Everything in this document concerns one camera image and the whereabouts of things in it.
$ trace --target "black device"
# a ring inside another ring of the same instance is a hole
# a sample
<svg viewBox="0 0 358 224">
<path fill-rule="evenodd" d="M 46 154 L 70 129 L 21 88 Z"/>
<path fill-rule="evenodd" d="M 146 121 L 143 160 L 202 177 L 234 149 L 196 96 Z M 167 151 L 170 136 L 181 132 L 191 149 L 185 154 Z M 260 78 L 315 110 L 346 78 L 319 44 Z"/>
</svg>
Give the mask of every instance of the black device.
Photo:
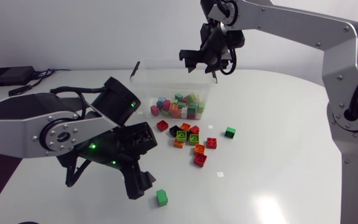
<svg viewBox="0 0 358 224">
<path fill-rule="evenodd" d="M 32 66 L 0 68 L 0 86 L 26 85 L 34 72 Z"/>
</svg>

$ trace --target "white wall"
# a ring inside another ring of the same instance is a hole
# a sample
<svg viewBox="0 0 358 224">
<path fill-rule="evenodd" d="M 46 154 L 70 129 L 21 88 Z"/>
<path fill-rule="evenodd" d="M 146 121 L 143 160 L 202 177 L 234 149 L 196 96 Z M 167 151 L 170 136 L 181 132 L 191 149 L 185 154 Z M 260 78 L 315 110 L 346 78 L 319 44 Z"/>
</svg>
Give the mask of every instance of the white wall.
<svg viewBox="0 0 358 224">
<path fill-rule="evenodd" d="M 273 3 L 358 21 L 354 0 Z M 0 67 L 99 70 L 133 68 L 144 57 L 178 58 L 181 49 L 198 50 L 204 21 L 199 0 L 0 0 Z M 244 35 L 239 68 L 322 83 L 319 50 L 255 30 Z"/>
</svg>

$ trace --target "pile of blocks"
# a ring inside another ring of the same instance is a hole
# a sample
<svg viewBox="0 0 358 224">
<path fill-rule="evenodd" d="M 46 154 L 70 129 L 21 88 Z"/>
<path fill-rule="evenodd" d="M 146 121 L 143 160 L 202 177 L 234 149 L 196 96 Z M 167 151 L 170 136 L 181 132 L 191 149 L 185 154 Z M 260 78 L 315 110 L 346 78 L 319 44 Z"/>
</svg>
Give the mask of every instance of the pile of blocks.
<svg viewBox="0 0 358 224">
<path fill-rule="evenodd" d="M 156 105 L 150 107 L 151 113 L 158 116 L 160 113 L 164 116 L 182 119 L 201 119 L 205 110 L 205 103 L 195 94 L 182 96 L 177 93 L 174 100 L 164 97 L 158 98 Z"/>
</svg>

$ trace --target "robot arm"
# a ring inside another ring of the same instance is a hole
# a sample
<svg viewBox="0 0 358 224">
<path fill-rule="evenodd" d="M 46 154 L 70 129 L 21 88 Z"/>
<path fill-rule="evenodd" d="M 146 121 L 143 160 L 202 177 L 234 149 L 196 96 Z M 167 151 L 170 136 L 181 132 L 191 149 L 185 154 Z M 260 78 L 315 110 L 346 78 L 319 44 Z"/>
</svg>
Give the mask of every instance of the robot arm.
<svg viewBox="0 0 358 224">
<path fill-rule="evenodd" d="M 201 28 L 199 51 L 181 50 L 192 71 L 236 66 L 235 49 L 244 45 L 241 30 L 257 29 L 324 51 L 323 82 L 333 140 L 342 153 L 341 223 L 358 223 L 358 22 L 274 6 L 269 0 L 201 0 L 208 23 Z"/>
</svg>

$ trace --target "orange block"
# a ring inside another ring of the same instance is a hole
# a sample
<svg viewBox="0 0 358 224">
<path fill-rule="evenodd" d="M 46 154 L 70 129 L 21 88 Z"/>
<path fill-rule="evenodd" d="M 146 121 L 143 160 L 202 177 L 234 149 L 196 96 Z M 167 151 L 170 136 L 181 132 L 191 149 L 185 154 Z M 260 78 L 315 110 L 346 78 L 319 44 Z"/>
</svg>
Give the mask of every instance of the orange block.
<svg viewBox="0 0 358 224">
<path fill-rule="evenodd" d="M 197 155 L 197 153 L 204 154 L 205 152 L 205 146 L 201 144 L 196 144 L 196 147 L 194 148 L 194 155 Z"/>
<path fill-rule="evenodd" d="M 186 123 L 183 123 L 181 126 L 180 126 L 181 129 L 185 130 L 185 131 L 189 131 L 190 128 L 191 128 L 191 125 L 190 124 L 186 124 Z"/>
<path fill-rule="evenodd" d="M 173 147 L 178 147 L 183 149 L 183 146 L 185 145 L 184 142 L 178 142 L 177 139 L 175 138 L 174 142 L 173 142 Z"/>
</svg>

